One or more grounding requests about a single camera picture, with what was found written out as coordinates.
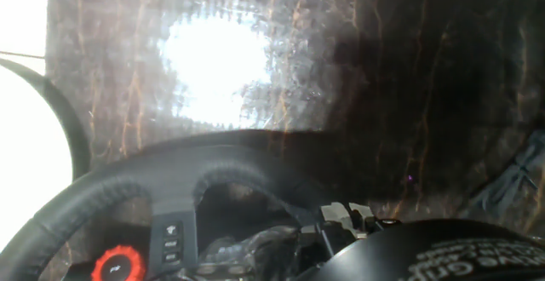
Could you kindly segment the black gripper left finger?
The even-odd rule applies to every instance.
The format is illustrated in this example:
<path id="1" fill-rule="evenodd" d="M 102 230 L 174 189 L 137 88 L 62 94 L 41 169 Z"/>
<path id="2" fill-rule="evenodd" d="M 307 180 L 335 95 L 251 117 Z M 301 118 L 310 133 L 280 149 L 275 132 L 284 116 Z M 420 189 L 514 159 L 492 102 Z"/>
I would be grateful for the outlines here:
<path id="1" fill-rule="evenodd" d="M 317 245 L 328 257 L 332 257 L 357 240 L 352 217 L 346 207 L 338 202 L 320 208 L 323 220 L 300 231 L 302 247 Z"/>

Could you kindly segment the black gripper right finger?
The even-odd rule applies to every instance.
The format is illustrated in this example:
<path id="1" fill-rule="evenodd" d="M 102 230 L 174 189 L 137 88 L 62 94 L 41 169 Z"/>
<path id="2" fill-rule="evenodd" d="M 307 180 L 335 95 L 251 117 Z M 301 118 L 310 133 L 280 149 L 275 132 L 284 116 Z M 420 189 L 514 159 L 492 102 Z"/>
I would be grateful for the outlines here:
<path id="1" fill-rule="evenodd" d="M 353 229 L 357 232 L 373 233 L 378 230 L 377 218 L 369 206 L 350 203 L 349 215 L 353 223 Z"/>

